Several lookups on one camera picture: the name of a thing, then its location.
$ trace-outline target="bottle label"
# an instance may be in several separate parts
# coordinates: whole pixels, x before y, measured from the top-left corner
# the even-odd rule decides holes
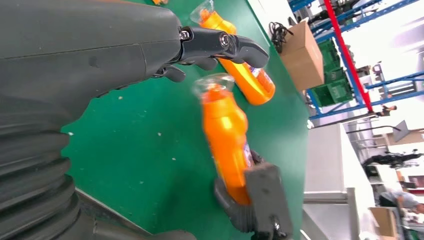
[[[259,73],[261,72],[261,68],[254,68],[252,66],[249,65],[249,70],[250,72],[253,74],[253,76],[256,78]]]
[[[270,92],[274,83],[268,74],[262,68],[254,68],[247,64],[252,75],[257,79],[257,81],[262,85],[265,91]]]
[[[244,152],[244,159],[246,161],[247,166],[249,168],[253,167],[254,162],[253,162],[253,158],[252,158],[252,153],[251,153],[251,149],[249,147],[249,144],[247,142],[244,144],[243,152]]]

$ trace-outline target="orange plastic bottle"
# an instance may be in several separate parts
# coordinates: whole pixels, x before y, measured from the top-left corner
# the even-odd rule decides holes
[[[236,27],[225,21],[215,10],[214,1],[206,0],[190,14],[192,21],[201,27],[236,34]],[[219,60],[225,70],[235,78],[235,83],[252,105],[268,102],[276,90],[273,81],[262,68],[251,67],[247,63],[237,64],[230,60]]]
[[[193,90],[203,108],[203,131],[216,170],[229,195],[237,203],[249,205],[244,170],[254,163],[246,139],[248,120],[234,100],[233,85],[232,76],[217,73],[197,80]]]

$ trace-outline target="green plastic crate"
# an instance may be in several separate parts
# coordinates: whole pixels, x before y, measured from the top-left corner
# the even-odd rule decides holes
[[[330,71],[324,72],[324,82],[326,84],[339,80],[339,79],[346,79],[346,78],[347,78],[346,73],[343,67],[338,67],[335,69],[331,69]]]
[[[353,99],[352,88],[347,78],[316,86],[311,88],[311,91],[320,107],[344,103]]]
[[[326,41],[321,42],[320,44],[318,44],[318,48],[321,51],[331,51],[331,50],[335,50],[336,46],[334,45],[333,40],[328,39]]]
[[[320,43],[318,47],[322,54],[324,72],[329,72],[332,69],[340,67],[340,57],[337,54],[336,46],[331,39]]]

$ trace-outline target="screw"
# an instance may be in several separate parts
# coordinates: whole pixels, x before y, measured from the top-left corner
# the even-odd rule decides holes
[[[227,34],[223,33],[219,37],[219,43],[221,44],[221,46],[226,47],[226,46],[228,46],[228,44],[230,44],[230,38],[228,37]]]
[[[186,30],[179,32],[179,39],[182,41],[188,40],[190,38],[190,33]]]

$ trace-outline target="transparent bottle cap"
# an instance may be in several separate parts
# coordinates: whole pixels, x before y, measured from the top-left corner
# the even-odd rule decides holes
[[[227,73],[216,73],[196,80],[192,91],[200,100],[217,100],[231,92],[234,77]]]
[[[190,19],[193,22],[200,24],[214,11],[214,0],[206,0],[190,13]]]

